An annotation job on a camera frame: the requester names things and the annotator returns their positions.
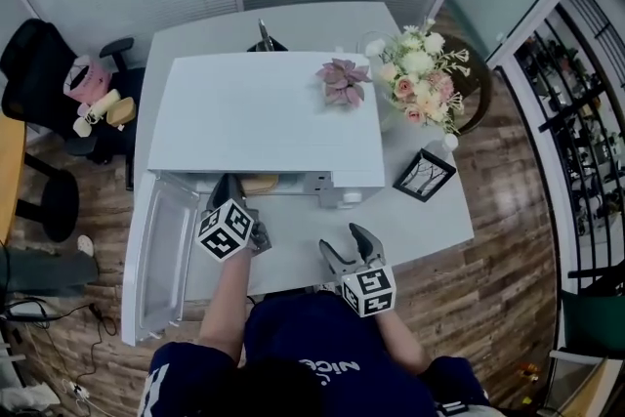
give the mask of picture frame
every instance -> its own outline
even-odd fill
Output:
[[[393,188],[417,200],[427,202],[455,173],[455,167],[429,151],[420,149],[394,182]]]

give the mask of hair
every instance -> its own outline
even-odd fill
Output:
[[[309,368],[297,361],[264,359],[232,370],[204,405],[210,415],[271,417],[322,414],[321,385]]]

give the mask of flower bouquet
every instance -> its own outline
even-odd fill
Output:
[[[464,110],[462,96],[455,92],[450,72],[469,75],[459,64],[469,60],[465,49],[444,53],[444,38],[430,31],[433,20],[423,27],[405,26],[404,32],[387,44],[383,39],[370,42],[365,56],[379,56],[383,65],[377,76],[390,88],[387,100],[416,124],[435,123],[447,133],[457,133],[452,111]]]

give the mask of open cabinet door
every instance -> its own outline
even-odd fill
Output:
[[[142,176],[128,237],[121,339],[135,346],[182,318],[199,195],[165,176]]]

